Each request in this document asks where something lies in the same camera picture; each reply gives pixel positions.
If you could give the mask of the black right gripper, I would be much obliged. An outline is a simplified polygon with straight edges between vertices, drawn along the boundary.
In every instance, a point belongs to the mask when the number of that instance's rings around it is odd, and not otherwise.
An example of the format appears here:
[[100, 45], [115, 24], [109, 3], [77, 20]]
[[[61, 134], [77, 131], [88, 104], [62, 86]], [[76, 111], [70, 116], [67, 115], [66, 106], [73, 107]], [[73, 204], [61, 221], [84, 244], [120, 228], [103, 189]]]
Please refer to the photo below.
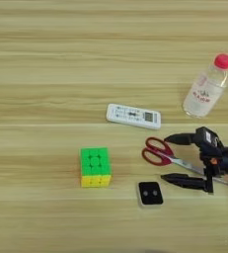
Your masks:
[[[196, 137], [194, 133], [176, 133], [167, 136], [165, 141], [177, 145], [191, 145], [196, 143]], [[228, 146], [224, 146], [221, 142], [216, 145], [203, 144], [199, 151], [200, 160], [205, 166], [204, 178], [191, 177], [181, 173], [165, 174], [161, 178], [185, 189], [203, 190], [212, 194], [213, 177], [228, 174]]]

